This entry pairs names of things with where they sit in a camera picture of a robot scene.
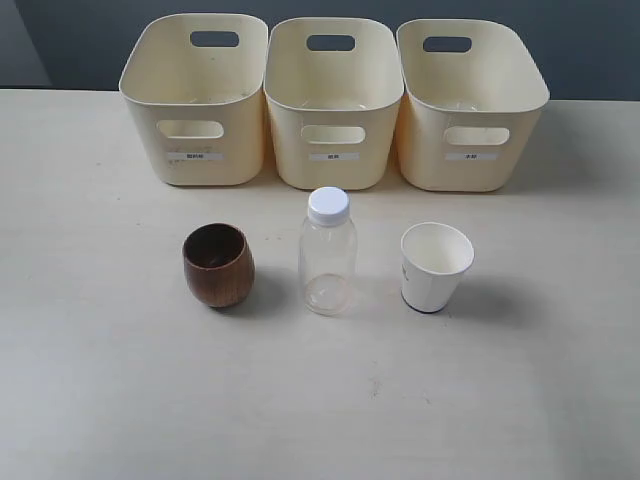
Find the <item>clear plastic bottle white cap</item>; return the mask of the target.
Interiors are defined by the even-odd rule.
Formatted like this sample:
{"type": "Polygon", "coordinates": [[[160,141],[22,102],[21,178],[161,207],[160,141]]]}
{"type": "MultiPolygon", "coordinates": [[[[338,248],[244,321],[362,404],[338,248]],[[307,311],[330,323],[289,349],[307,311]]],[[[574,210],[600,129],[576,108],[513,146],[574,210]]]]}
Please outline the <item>clear plastic bottle white cap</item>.
{"type": "Polygon", "coordinates": [[[311,192],[299,239],[298,273],[304,303],[332,316],[349,304],[357,258],[357,233],[348,194],[334,186],[311,192]]]}

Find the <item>white paper cup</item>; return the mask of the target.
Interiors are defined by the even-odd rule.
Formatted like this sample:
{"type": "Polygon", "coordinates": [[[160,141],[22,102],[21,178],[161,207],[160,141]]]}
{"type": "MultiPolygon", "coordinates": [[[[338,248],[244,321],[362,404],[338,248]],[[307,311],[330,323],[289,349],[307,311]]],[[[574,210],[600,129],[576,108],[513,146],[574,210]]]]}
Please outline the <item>white paper cup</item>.
{"type": "Polygon", "coordinates": [[[412,225],[401,237],[401,295],[422,313],[443,309],[473,264],[471,241],[460,230],[438,222],[412,225]]]}

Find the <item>cream plastic bin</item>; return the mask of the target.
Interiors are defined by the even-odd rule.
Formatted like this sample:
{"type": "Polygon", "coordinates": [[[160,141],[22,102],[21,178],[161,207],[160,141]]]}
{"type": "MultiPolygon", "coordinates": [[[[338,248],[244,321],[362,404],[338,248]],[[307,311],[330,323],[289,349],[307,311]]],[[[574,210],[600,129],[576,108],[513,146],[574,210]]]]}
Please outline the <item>cream plastic bin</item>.
{"type": "Polygon", "coordinates": [[[260,172],[268,39],[263,20],[239,13],[171,14],[146,26],[119,91],[161,181],[232,186],[260,172]]]}
{"type": "Polygon", "coordinates": [[[521,38],[488,20],[414,19],[396,41],[406,88],[396,125],[403,177],[427,191],[500,189],[550,99],[521,38]]]}
{"type": "Polygon", "coordinates": [[[280,22],[269,39],[264,93],[285,183],[362,190],[383,177],[404,94],[386,25],[339,17],[280,22]]]}

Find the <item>brown wooden cup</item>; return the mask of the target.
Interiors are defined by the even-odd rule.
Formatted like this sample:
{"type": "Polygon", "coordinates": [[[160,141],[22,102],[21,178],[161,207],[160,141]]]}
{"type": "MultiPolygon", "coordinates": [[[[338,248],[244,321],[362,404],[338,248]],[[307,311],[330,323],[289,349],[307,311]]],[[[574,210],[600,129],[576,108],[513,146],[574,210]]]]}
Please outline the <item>brown wooden cup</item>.
{"type": "Polygon", "coordinates": [[[244,233],[225,223],[203,225],[182,246],[184,274],[194,297],[222,309],[243,302],[255,280],[255,263],[244,233]]]}

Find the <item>left cream plastic bin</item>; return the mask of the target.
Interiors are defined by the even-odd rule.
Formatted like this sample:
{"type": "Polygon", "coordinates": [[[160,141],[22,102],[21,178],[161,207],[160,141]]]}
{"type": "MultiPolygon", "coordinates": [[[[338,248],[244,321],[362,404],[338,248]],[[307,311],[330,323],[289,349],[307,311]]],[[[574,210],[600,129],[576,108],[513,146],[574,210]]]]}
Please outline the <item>left cream plastic bin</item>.
{"type": "Polygon", "coordinates": [[[260,172],[268,39],[263,20],[239,13],[171,14],[146,26],[119,91],[161,181],[232,186],[260,172]]]}

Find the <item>middle cream plastic bin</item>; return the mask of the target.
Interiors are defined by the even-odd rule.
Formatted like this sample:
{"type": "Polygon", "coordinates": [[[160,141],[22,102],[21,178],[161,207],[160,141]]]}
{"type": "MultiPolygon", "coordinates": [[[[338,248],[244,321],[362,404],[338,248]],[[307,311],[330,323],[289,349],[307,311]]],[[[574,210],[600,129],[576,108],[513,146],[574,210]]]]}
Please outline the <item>middle cream plastic bin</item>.
{"type": "Polygon", "coordinates": [[[285,183],[362,190],[383,177],[404,94],[386,25],[339,17],[280,22],[269,39],[264,93],[285,183]]]}

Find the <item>right cream plastic bin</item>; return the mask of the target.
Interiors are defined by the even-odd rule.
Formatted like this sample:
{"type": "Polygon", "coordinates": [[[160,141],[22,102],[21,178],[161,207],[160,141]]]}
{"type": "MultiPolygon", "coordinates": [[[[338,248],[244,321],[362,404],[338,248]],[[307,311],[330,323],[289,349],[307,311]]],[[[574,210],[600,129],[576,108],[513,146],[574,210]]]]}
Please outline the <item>right cream plastic bin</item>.
{"type": "Polygon", "coordinates": [[[396,125],[403,177],[427,191],[500,189],[550,99],[521,38],[488,20],[414,19],[396,41],[406,88],[396,125]]]}

